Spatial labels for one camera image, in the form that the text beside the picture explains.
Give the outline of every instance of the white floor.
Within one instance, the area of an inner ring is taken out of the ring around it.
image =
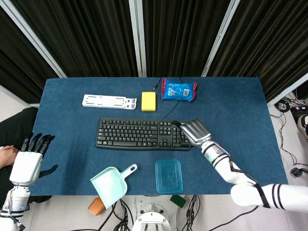
[[[0,92],[0,121],[17,113],[24,108],[23,105],[12,99],[3,96]],[[274,108],[269,109],[271,114],[279,115]],[[298,162],[308,163],[308,143],[301,136],[295,126],[290,112],[286,113],[287,124],[283,129],[284,148],[294,153]],[[273,126],[280,144],[278,130],[280,123],[272,119]],[[285,171],[290,184],[308,186],[308,176],[300,178],[292,177],[289,172],[293,168],[289,154],[281,152]],[[27,211],[22,219],[26,231],[70,231],[73,229],[97,229],[108,216],[110,209],[101,215],[94,217],[87,209],[95,196],[54,196],[47,202],[31,204],[30,211]],[[144,196],[125,196],[130,208],[135,208],[136,201],[142,201]],[[177,225],[181,228],[186,220],[185,214],[188,203],[183,209],[177,210]],[[202,195],[201,210],[193,225],[194,231],[206,231],[219,224],[225,223],[240,213],[251,210],[252,207],[239,207],[231,199],[230,195]],[[120,206],[116,212],[122,215]],[[103,228],[103,231],[111,231],[118,223],[118,220],[111,216]],[[247,230],[247,231],[306,231],[308,230],[308,214],[285,212],[282,210],[265,209],[259,207],[255,212],[238,218],[234,222],[222,226],[218,231]]]

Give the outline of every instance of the robotic arm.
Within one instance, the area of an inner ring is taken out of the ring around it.
[[[190,143],[202,149],[203,155],[220,176],[228,183],[235,184],[231,197],[239,206],[262,205],[308,213],[308,187],[286,184],[259,186],[257,181],[242,171],[230,154],[219,144],[211,141],[211,134],[199,119],[184,124],[175,122],[184,132]]]
[[[33,133],[26,137],[12,168],[10,181],[14,187],[8,192],[0,211],[1,230],[22,231],[25,229],[18,218],[24,215],[30,196],[29,186],[33,185],[38,178],[51,174],[58,167],[54,165],[51,169],[40,172],[42,159],[54,136],[46,135],[39,140],[42,135],[40,133],[30,142],[32,135]]]

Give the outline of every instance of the table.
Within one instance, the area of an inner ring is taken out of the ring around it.
[[[170,78],[179,82],[179,78]],[[135,163],[138,170],[126,178],[128,195],[158,195],[155,163],[178,159],[181,163],[182,194],[229,194],[226,183],[201,154],[190,151],[123,151],[95,146],[100,117],[162,119],[177,103],[161,100],[157,111],[141,111],[141,92],[151,91],[158,78],[79,77],[49,79],[40,102],[33,132],[55,135],[41,170],[58,169],[30,187],[32,195],[96,195],[90,179],[114,166],[123,171]],[[236,164],[261,185],[287,183],[275,133],[258,78],[183,77],[198,82],[197,97],[180,102],[166,119],[199,118],[212,138],[232,155]],[[138,98],[135,110],[91,108],[81,105],[84,94]]]

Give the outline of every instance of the black keyboard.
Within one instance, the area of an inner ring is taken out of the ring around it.
[[[183,150],[190,144],[171,120],[101,118],[96,146],[122,150]]]

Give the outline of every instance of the chip bag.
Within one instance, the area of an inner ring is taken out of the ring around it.
[[[163,79],[162,100],[192,101],[196,97],[198,83],[176,83],[170,79]]]

